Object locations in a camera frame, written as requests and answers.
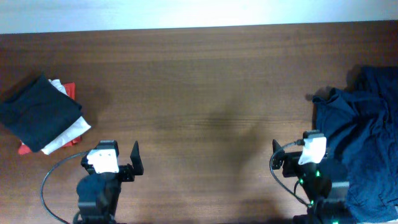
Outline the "navy blue shorts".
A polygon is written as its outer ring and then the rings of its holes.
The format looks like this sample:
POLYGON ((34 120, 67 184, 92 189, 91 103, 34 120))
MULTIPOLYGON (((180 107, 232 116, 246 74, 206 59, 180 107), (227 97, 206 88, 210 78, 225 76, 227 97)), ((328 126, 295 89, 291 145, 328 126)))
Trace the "navy blue shorts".
POLYGON ((361 67, 354 90, 314 96, 315 127, 347 169, 346 206, 358 222, 397 219, 397 67, 361 67))

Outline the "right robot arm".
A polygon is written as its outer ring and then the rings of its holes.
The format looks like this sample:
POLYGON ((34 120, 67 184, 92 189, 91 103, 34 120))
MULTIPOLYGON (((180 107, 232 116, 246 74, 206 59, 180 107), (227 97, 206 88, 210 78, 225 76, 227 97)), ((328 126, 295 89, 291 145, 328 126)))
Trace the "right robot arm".
POLYGON ((319 130, 280 145, 272 141, 269 169, 275 181, 307 209, 293 223, 355 223, 345 205, 349 189, 344 165, 328 155, 326 137, 319 130))

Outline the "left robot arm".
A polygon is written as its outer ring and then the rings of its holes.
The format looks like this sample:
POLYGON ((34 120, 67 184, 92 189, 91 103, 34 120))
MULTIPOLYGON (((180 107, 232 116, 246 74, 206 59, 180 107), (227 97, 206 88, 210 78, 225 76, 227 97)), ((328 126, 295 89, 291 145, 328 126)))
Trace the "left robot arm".
POLYGON ((120 166, 118 156, 117 141, 103 140, 82 158, 81 166, 88 175, 76 187, 78 212, 73 223, 116 223, 122 183, 133 182, 136 176, 144 174, 138 142, 133 145, 130 164, 120 166))

